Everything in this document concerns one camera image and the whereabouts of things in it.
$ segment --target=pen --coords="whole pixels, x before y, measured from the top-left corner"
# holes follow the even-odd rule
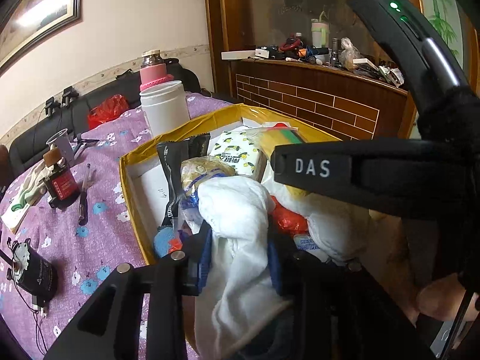
[[[88,178],[90,176],[90,164],[87,164],[87,171],[83,178],[82,191],[80,192],[80,205],[78,207],[78,224],[84,226],[88,222],[88,203],[87,203],[87,189]]]

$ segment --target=bed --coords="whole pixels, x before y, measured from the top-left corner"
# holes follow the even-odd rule
[[[191,118],[229,105],[198,93],[188,94],[187,104]],[[91,164],[88,223],[78,226],[78,202],[65,211],[52,210],[44,196],[29,209],[16,235],[1,224],[0,248],[3,251],[8,251],[8,237],[19,242],[30,238],[32,247],[57,268],[57,294],[50,303],[48,316],[39,318],[47,347],[53,344],[70,319],[118,264],[127,262],[135,267],[145,265],[130,224],[118,167],[121,156],[150,139],[143,112],[141,108],[129,110],[117,120],[100,125],[82,137],[100,139],[95,147],[87,148],[77,156],[75,166],[71,168],[73,176],[80,183],[86,164]],[[1,213],[5,212],[9,199],[16,195],[25,176],[26,172],[6,191],[0,203]],[[42,359],[35,340],[32,312],[6,279],[6,273],[5,262],[0,262],[0,314],[26,353],[34,360]],[[30,295],[20,291],[30,302]],[[147,296],[143,306],[139,358],[145,356]],[[189,359],[197,358],[188,345],[187,351]]]

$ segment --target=wooden counter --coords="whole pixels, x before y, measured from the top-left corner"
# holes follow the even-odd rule
[[[411,96],[382,81],[302,62],[244,59],[231,68],[232,87],[244,103],[294,116],[343,140],[410,134]]]

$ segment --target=dark bottle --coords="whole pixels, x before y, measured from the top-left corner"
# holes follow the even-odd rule
[[[44,178],[46,189],[52,197],[50,207],[63,210],[72,205],[80,195],[77,182],[66,161],[63,166],[58,165],[62,159],[62,153],[58,147],[46,152],[43,159],[47,167],[53,165],[53,174]]]

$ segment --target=framed painting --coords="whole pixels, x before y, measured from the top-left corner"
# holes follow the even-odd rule
[[[80,0],[19,0],[0,27],[0,75],[39,42],[80,19]]]

